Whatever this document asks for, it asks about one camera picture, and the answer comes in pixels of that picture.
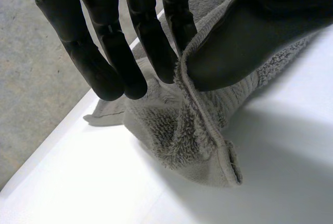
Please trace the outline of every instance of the fingertip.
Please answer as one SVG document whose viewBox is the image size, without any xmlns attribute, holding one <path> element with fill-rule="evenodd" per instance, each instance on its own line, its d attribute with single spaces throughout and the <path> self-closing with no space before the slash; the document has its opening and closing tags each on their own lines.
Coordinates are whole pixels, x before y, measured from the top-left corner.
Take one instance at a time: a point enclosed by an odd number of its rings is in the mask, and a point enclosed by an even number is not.
<svg viewBox="0 0 333 224">
<path fill-rule="evenodd" d="M 125 95 L 132 100 L 142 98 L 148 91 L 147 82 L 139 82 L 125 87 Z"/>
</svg>

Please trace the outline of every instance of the black finger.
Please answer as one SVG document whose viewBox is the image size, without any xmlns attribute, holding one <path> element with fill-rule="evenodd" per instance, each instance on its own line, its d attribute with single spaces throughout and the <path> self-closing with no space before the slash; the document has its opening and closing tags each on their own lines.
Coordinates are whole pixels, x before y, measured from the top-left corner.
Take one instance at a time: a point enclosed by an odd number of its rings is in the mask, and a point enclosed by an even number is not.
<svg viewBox="0 0 333 224">
<path fill-rule="evenodd" d="M 163 0 L 164 13 L 172 32 L 179 55 L 197 34 L 193 15 L 189 11 L 189 0 Z"/>
<path fill-rule="evenodd" d="M 232 0 L 198 50 L 188 57 L 187 72 L 198 90 L 233 85 L 286 46 L 333 24 L 333 1 L 297 10 L 294 1 L 261 1 Z"/>
<path fill-rule="evenodd" d="M 94 92 L 107 101 L 119 98 L 124 92 L 122 81 L 93 43 L 80 0 L 36 0 L 36 4 Z"/>
<path fill-rule="evenodd" d="M 118 0 L 83 0 L 109 62 L 124 81 L 125 94 L 139 99 L 147 83 L 121 31 Z"/>
<path fill-rule="evenodd" d="M 132 23 L 158 77 L 173 83 L 177 55 L 157 19 L 156 0 L 127 0 Z"/>
</svg>

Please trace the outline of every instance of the concrete floor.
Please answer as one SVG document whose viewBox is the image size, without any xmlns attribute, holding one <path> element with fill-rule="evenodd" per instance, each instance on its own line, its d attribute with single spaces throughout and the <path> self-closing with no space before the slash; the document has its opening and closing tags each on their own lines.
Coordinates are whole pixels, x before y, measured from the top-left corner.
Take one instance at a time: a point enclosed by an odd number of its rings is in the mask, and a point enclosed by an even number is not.
<svg viewBox="0 0 333 224">
<path fill-rule="evenodd" d="M 156 11 L 162 9 L 157 0 Z M 120 22 L 136 35 L 125 0 Z M 95 43 L 99 42 L 84 8 Z M 0 0 L 0 190 L 89 86 L 34 0 Z"/>
</svg>

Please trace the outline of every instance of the terry cloth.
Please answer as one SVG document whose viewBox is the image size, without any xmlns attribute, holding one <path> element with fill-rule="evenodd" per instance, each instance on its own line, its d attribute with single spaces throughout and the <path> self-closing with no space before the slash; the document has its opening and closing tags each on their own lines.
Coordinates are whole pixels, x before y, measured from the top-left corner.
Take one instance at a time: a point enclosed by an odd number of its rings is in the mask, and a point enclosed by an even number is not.
<svg viewBox="0 0 333 224">
<path fill-rule="evenodd" d="M 199 92 L 187 75 L 186 59 L 223 16 L 229 2 L 191 0 L 198 34 L 179 60 L 175 84 L 159 81 L 142 47 L 137 46 L 134 54 L 148 83 L 147 94 L 139 100 L 125 96 L 114 102 L 100 100 L 94 113 L 84 119 L 95 126 L 124 124 L 160 163 L 190 181 L 215 187 L 241 184 L 237 156 L 232 142 L 224 139 L 223 130 L 251 93 L 275 77 L 310 37 L 274 55 L 237 84 Z M 161 22 L 171 37 L 165 18 Z"/>
</svg>

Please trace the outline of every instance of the white surface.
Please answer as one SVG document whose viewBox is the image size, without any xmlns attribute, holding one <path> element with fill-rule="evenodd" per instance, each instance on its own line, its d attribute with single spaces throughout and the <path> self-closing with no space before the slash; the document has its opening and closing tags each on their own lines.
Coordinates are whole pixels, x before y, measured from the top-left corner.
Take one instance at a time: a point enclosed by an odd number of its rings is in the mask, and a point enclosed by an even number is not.
<svg viewBox="0 0 333 224">
<path fill-rule="evenodd" d="M 333 28 L 232 119 L 244 184 L 206 188 L 96 128 L 90 91 L 0 193 L 1 224 L 332 223 Z"/>
</svg>

